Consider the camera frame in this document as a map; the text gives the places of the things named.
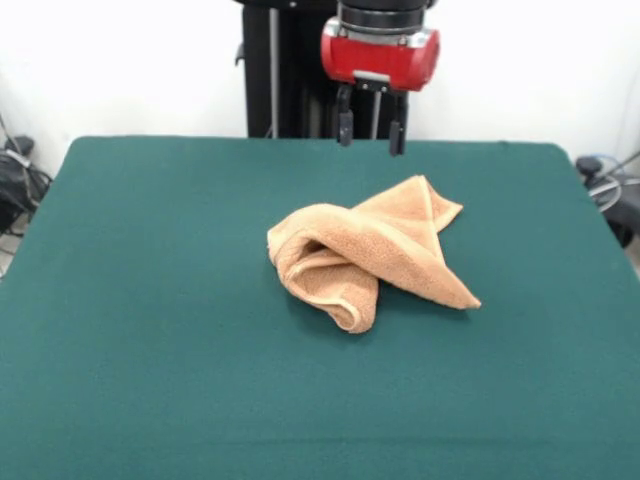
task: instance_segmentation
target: white backdrop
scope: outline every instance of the white backdrop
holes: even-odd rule
[[[89,134],[244,136],[231,0],[0,0],[0,109],[55,172]],[[411,138],[640,146],[640,4],[442,0],[443,50]]]

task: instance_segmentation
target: green felt surface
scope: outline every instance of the green felt surface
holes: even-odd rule
[[[640,478],[640,284],[549,145],[82,139],[0,285],[0,479]],[[484,302],[349,336],[266,231],[410,175]]]

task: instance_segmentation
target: crumpled towel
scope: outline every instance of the crumpled towel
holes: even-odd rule
[[[318,204],[292,213],[269,230],[269,258],[291,294],[349,333],[372,327],[379,278],[442,305],[478,308],[438,240],[461,210],[415,176],[352,209]]]

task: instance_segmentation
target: metal pole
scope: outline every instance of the metal pole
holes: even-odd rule
[[[373,95],[373,115],[371,120],[371,140],[378,138],[378,124],[380,123],[380,105],[382,103],[382,92]]]
[[[271,54],[271,138],[280,134],[280,12],[269,10],[269,48]]]

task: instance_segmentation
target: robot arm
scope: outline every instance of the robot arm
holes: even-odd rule
[[[338,91],[338,142],[353,139],[353,88],[395,97],[390,151],[404,153],[409,91],[431,80],[440,51],[435,30],[424,26],[436,0],[339,0],[338,15],[325,25],[322,62]]]

